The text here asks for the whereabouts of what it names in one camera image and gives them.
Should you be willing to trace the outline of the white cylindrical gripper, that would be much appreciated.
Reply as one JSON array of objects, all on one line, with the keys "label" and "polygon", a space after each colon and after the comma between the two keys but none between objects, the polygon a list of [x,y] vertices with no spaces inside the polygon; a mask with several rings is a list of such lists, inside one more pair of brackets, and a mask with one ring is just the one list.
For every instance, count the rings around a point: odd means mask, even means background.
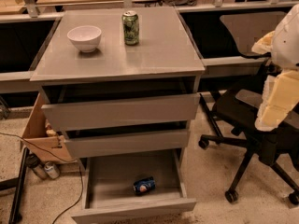
[{"label": "white cylindrical gripper", "polygon": [[[252,52],[265,54],[271,51],[274,64],[282,69],[299,69],[299,4],[293,6],[275,32],[260,38]],[[299,72],[283,70],[278,76],[268,76],[263,85],[255,127],[270,132],[287,117],[299,103]]]}]

